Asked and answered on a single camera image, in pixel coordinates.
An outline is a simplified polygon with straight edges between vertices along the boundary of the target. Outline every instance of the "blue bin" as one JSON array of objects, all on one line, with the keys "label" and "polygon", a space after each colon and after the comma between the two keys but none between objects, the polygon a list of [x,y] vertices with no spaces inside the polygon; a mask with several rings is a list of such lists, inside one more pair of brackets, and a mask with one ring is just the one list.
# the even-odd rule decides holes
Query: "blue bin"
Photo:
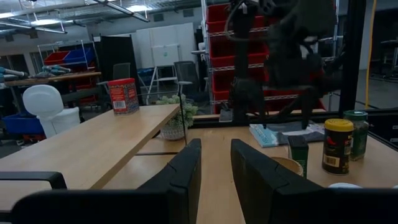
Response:
[{"label": "blue bin", "polygon": [[14,114],[3,117],[2,120],[10,134],[44,134],[43,127],[37,118]]},{"label": "blue bin", "polygon": [[90,63],[94,59],[94,50],[89,47],[85,47],[85,52],[83,51],[83,49],[71,50],[70,53],[63,59],[63,61],[65,62],[65,64],[86,63],[85,53],[87,63]]},{"label": "blue bin", "polygon": [[152,76],[154,74],[154,68],[142,68],[137,71],[145,85],[149,86]]}]

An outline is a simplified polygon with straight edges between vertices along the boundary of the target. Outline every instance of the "glass jar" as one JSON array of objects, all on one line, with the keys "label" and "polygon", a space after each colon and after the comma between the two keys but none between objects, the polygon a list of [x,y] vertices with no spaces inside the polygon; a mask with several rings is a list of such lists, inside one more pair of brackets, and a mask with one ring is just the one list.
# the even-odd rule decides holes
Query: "glass jar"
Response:
[{"label": "glass jar", "polygon": [[368,113],[364,111],[345,111],[344,119],[350,120],[354,124],[349,158],[352,161],[357,161],[362,159],[366,152],[366,141],[368,140],[369,130],[369,124],[366,122]]}]

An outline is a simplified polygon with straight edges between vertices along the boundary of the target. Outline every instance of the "red canister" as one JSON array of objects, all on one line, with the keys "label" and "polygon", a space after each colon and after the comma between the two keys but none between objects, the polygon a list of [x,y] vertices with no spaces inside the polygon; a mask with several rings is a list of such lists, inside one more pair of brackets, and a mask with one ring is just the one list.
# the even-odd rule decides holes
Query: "red canister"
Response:
[{"label": "red canister", "polygon": [[113,80],[108,82],[108,87],[116,115],[131,114],[139,109],[135,79]]}]

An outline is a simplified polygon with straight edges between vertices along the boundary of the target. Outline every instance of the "white pot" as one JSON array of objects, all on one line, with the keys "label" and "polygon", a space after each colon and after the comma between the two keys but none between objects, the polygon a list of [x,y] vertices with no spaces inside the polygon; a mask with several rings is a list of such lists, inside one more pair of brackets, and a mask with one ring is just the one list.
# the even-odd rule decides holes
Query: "white pot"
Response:
[{"label": "white pot", "polygon": [[162,137],[169,141],[176,141],[181,138],[184,138],[184,130],[181,126],[169,126],[165,125],[161,130],[160,133]]}]

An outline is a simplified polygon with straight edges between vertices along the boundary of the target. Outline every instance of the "wooden bowl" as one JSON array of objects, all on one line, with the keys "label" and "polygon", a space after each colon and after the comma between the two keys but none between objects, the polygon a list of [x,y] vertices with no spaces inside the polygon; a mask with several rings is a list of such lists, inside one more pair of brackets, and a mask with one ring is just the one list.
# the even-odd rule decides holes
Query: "wooden bowl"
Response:
[{"label": "wooden bowl", "polygon": [[289,170],[295,172],[297,175],[303,176],[304,169],[303,167],[293,159],[288,159],[284,157],[272,157],[271,159],[277,161],[280,165],[288,168]]}]

